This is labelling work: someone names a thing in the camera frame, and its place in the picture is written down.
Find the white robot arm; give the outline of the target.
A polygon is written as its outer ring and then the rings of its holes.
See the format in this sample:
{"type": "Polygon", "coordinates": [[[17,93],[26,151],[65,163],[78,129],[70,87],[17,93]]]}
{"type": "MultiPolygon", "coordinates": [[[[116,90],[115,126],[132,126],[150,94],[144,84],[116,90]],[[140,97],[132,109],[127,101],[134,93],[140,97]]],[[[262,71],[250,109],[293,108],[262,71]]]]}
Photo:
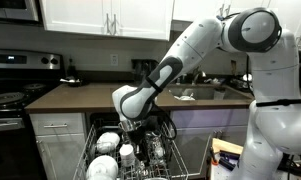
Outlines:
{"type": "Polygon", "coordinates": [[[268,8],[197,17],[139,86],[112,93],[116,112],[122,122],[144,119],[168,84],[215,49],[243,52],[251,63],[254,100],[243,152],[229,180],[274,180],[285,154],[301,155],[301,93],[294,34],[268,8]]]}

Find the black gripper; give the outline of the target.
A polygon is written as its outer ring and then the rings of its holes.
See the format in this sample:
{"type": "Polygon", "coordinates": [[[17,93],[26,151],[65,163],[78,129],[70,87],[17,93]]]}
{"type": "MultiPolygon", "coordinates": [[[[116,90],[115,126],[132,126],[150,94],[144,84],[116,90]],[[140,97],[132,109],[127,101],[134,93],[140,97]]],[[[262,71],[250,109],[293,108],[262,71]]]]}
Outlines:
{"type": "Polygon", "coordinates": [[[145,146],[143,144],[145,133],[142,128],[136,131],[124,132],[125,143],[130,143],[134,148],[134,155],[138,160],[146,159],[145,146]]]}

